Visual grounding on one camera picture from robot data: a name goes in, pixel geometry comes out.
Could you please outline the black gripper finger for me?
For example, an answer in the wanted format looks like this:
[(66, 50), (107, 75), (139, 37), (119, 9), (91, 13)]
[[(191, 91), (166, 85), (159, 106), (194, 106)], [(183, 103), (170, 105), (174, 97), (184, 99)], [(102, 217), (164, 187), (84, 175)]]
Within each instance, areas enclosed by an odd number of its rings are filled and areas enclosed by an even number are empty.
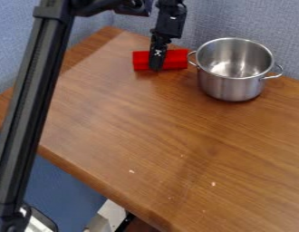
[(150, 45), (150, 68), (154, 71), (163, 69), (167, 49), (168, 49), (168, 38), (162, 34), (154, 34), (151, 37)]

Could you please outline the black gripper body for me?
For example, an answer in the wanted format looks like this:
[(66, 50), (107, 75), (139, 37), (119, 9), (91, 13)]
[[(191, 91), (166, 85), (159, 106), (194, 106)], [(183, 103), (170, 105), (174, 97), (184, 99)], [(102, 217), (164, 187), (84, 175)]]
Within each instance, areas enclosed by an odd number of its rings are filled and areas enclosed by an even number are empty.
[(159, 0), (156, 26), (151, 29), (152, 39), (171, 40), (183, 36), (184, 25), (188, 16), (188, 7), (184, 0)]

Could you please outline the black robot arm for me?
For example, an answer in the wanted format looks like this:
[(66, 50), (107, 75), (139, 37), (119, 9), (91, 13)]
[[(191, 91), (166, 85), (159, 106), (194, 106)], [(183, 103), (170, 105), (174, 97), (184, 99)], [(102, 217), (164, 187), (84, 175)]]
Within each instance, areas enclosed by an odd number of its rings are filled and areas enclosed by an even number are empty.
[(40, 216), (51, 232), (59, 232), (51, 218), (24, 203), (24, 195), (75, 18), (106, 11), (148, 16), (154, 8), (159, 17), (148, 58), (150, 68), (159, 71), (168, 44), (183, 35), (184, 0), (42, 0), (34, 8), (31, 39), (0, 134), (0, 232), (24, 232), (32, 216)]

